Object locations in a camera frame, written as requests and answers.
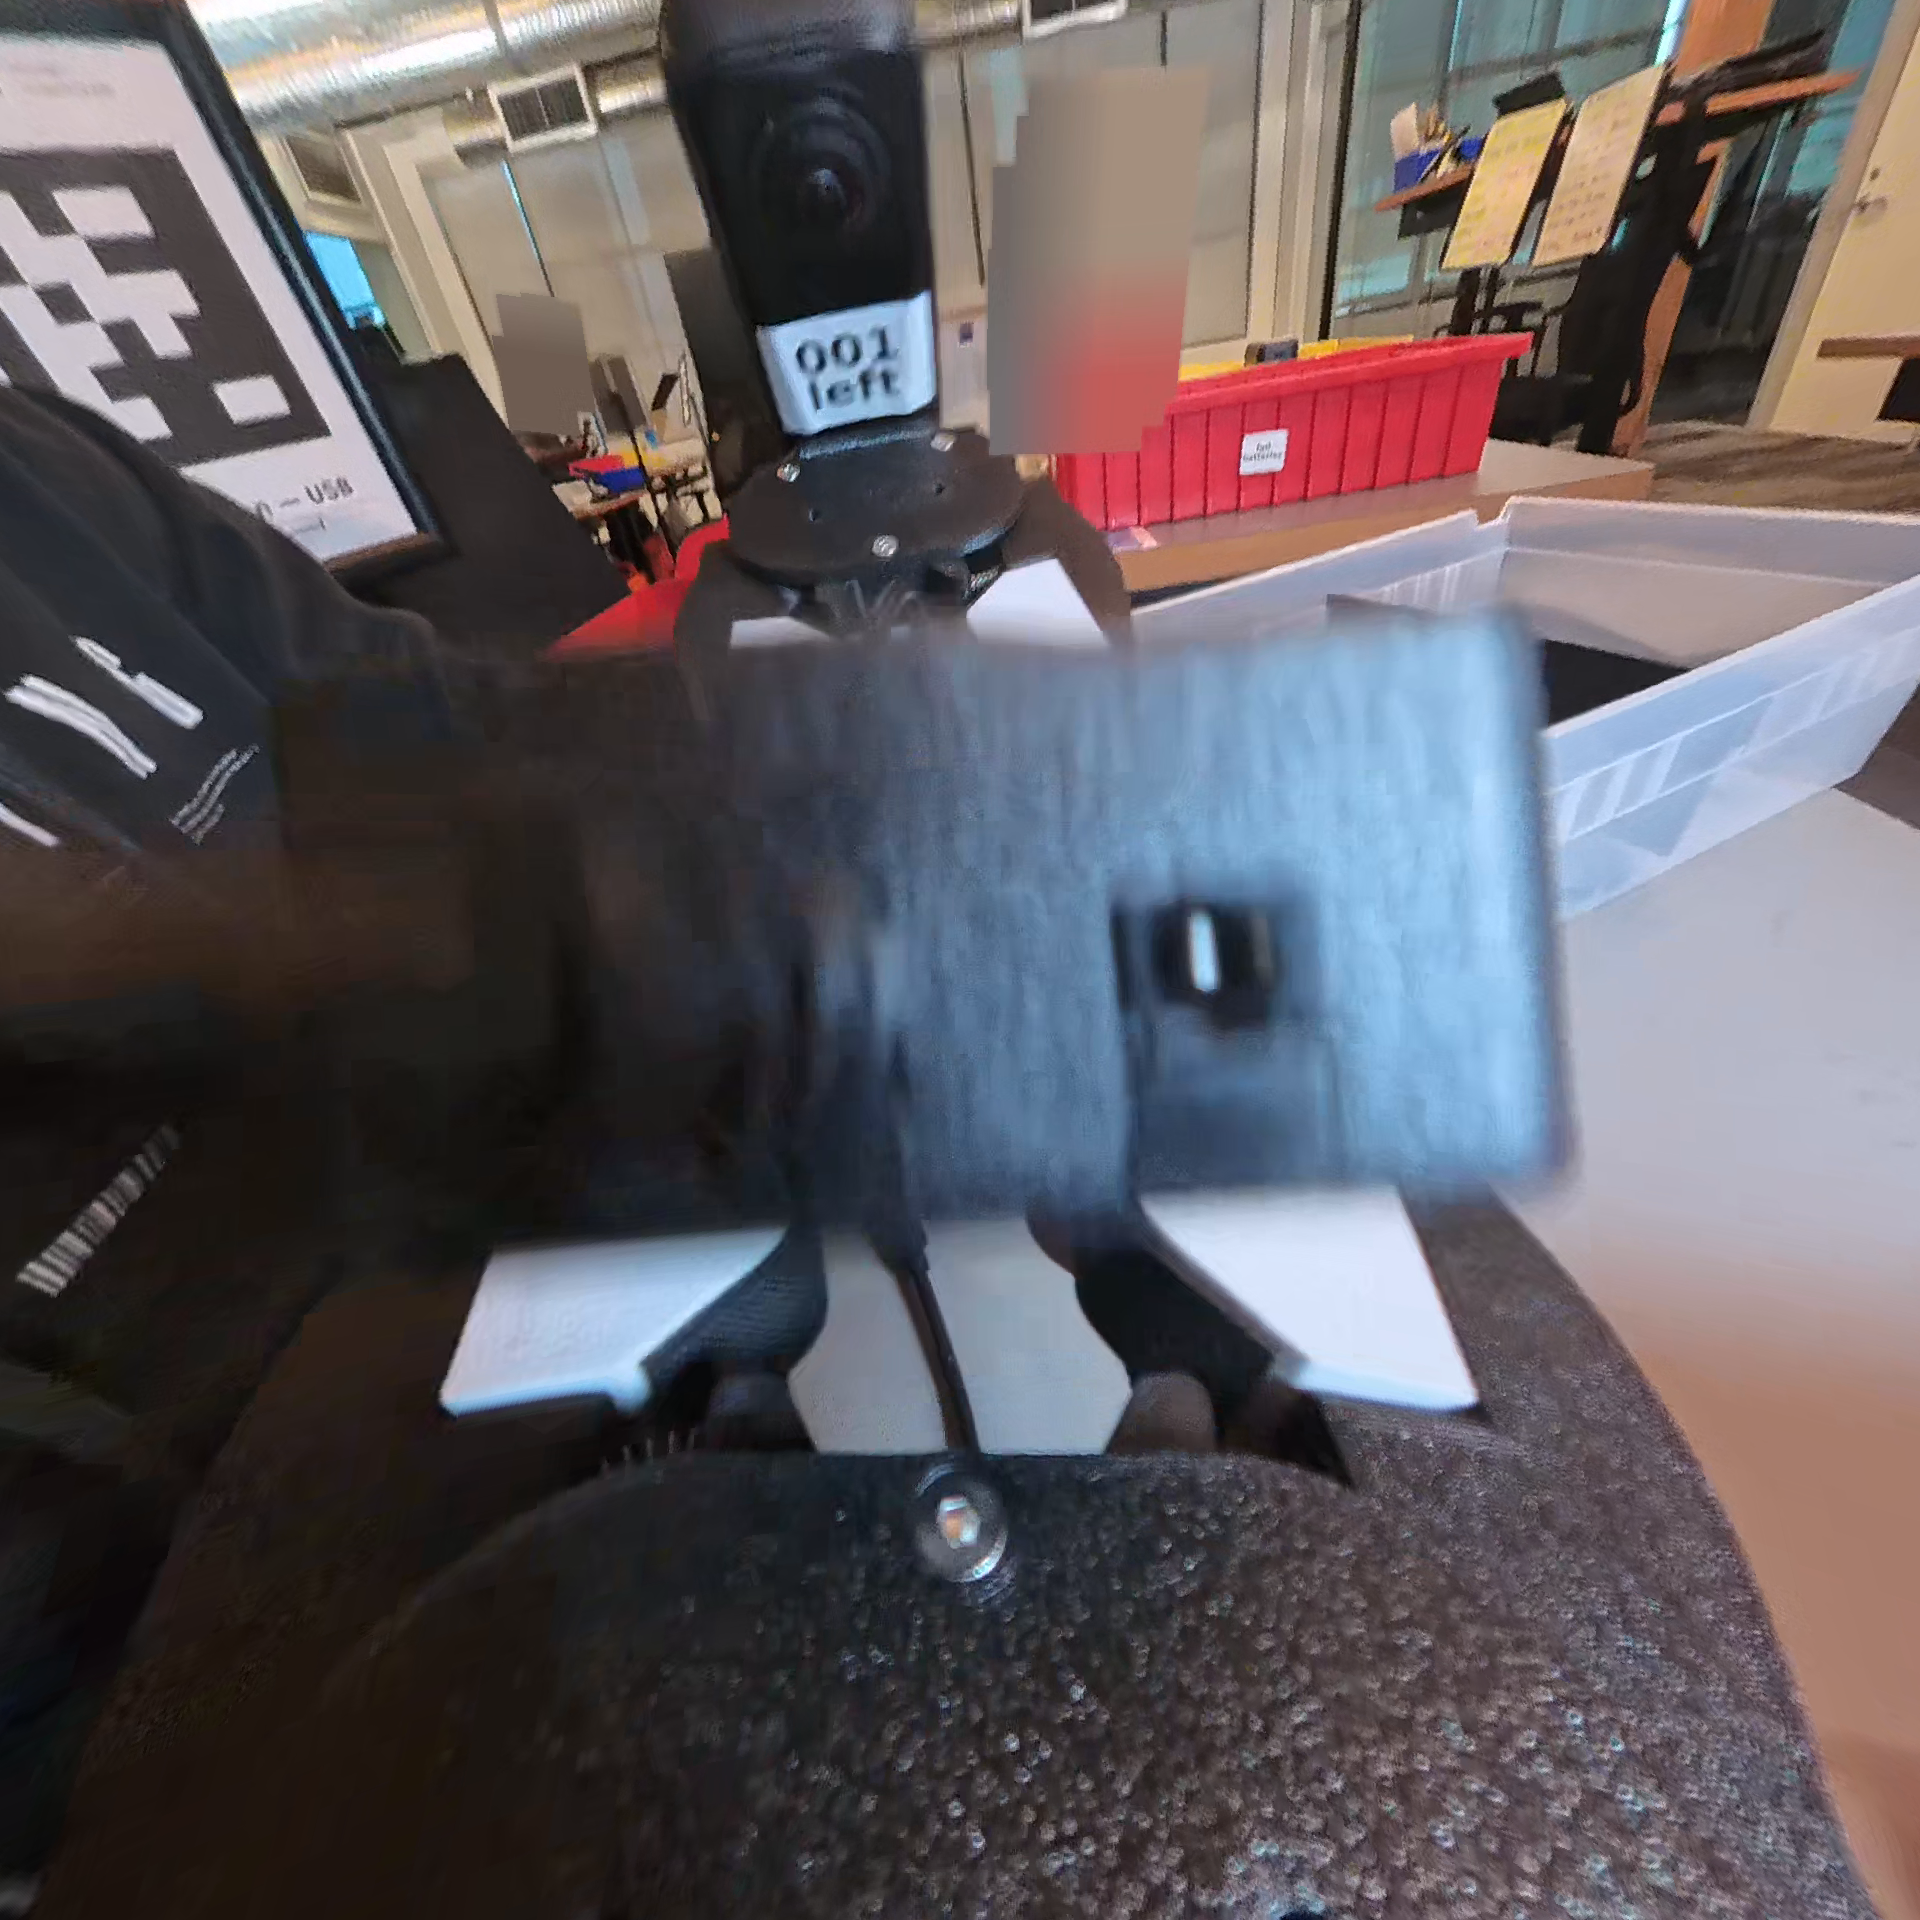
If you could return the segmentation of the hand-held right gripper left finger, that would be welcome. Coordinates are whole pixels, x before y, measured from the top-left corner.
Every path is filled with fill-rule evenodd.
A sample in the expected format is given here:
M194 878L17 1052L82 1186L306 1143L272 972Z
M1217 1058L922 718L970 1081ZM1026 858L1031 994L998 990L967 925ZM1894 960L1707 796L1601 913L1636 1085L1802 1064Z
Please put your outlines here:
M456 1418L564 1401L636 1412L698 1360L792 1367L826 1311L822 1239L780 1224L495 1252L439 1406Z

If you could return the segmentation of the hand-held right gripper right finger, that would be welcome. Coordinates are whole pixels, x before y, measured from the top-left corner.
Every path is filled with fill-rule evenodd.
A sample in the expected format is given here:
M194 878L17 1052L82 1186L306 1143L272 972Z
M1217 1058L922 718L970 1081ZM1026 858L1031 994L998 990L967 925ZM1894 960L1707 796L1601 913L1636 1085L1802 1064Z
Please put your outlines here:
M1078 1248L1075 1290L1135 1376L1185 1370L1230 1401L1259 1369L1324 1401L1482 1401L1395 1190L1148 1194Z

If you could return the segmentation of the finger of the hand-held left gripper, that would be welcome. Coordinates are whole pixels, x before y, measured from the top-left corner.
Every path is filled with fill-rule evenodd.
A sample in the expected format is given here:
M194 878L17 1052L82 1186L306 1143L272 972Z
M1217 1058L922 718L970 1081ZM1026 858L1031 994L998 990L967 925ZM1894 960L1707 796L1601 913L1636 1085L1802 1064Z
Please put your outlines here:
M967 610L967 633L982 642L1048 648L1110 645L1063 564L1008 566Z

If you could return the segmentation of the black usb hub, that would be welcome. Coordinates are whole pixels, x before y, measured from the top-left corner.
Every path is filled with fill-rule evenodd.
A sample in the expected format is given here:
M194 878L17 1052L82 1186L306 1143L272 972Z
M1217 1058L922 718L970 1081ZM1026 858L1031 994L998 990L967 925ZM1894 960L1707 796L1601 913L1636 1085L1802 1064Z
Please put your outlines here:
M1366 614L364 679L287 705L287 826L390 897L454 854L587 1215L1476 1194L1569 1154L1534 658Z

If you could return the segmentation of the clear plastic bin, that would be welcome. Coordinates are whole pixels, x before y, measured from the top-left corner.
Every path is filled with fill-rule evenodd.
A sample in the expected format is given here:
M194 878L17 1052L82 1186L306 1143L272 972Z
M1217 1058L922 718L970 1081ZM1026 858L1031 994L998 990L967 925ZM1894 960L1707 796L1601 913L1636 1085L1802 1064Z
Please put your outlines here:
M1544 730L1564 920L1850 778L1918 679L1918 518L1900 514L1513 496L1175 592L1135 625L1307 633L1347 598L1507 610L1603 666L1674 670Z

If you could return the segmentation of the red bin with white label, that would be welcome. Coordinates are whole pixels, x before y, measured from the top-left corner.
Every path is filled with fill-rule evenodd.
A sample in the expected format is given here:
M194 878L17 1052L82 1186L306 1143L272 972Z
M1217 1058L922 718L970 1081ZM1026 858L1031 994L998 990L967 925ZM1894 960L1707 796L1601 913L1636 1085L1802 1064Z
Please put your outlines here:
M1459 478L1529 349L1527 330L1490 330L1187 376L1137 449L1056 454L1052 479L1119 532Z

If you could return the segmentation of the black divider in clear bin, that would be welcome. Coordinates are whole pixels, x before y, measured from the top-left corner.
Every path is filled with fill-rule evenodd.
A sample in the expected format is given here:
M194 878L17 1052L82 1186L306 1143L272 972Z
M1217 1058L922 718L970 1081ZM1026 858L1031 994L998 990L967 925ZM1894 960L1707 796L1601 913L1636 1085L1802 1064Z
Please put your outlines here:
M1542 639L1544 721L1559 726L1687 673L1683 664L1601 646Z

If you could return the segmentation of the yellow paper sheet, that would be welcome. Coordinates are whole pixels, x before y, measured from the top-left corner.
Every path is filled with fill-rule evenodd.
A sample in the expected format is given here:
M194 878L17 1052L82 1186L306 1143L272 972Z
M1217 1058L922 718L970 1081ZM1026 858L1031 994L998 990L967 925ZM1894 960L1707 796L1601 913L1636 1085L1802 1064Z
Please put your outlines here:
M1562 94L1496 119L1472 167L1441 272L1496 269L1513 256L1567 117L1569 96Z

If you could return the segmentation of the framed checkered code sign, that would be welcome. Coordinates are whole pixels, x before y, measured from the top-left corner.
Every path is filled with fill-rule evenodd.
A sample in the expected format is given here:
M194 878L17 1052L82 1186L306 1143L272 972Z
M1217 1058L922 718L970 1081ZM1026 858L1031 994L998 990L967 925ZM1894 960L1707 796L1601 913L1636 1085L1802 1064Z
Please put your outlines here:
M351 578L444 548L185 5L3 5L3 375Z

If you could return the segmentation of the cream paper sheet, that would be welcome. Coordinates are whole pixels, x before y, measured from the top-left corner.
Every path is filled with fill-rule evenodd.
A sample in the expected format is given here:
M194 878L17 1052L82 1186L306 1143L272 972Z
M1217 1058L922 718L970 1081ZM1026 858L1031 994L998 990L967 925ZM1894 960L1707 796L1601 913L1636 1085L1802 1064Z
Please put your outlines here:
M1626 186L1665 94L1670 63L1650 63L1592 94L1574 117L1531 248L1534 266L1584 260L1612 244Z

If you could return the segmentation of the person's black printed clothing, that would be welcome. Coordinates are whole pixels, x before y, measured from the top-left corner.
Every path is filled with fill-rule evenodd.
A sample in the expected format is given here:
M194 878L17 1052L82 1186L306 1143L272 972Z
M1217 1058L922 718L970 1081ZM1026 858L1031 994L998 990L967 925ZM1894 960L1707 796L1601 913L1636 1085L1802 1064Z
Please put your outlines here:
M6 391L6 1916L180 1509L340 1277L348 1037L473 980L431 629Z

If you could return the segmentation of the pale door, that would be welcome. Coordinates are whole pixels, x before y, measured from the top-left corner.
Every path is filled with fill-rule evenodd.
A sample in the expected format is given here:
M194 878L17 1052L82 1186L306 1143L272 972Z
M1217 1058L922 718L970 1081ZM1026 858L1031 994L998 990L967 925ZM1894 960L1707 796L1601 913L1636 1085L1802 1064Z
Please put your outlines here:
M1918 5L1894 5L1838 172L1760 376L1746 424L1912 448L1883 420L1900 356L1831 356L1831 342L1918 330Z

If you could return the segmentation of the silver ventilation duct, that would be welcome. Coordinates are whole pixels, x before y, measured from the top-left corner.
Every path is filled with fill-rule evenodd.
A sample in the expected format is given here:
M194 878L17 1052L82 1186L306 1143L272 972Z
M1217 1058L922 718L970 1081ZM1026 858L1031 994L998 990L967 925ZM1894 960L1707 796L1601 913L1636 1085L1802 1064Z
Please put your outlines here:
M188 13L256 133L359 128L450 108L456 138L503 145L491 96L580 73L590 121L666 109L675 20L776 24L897 20L922 49L1030 41L1066 28L1039 5L658 5L658 1L192 1Z

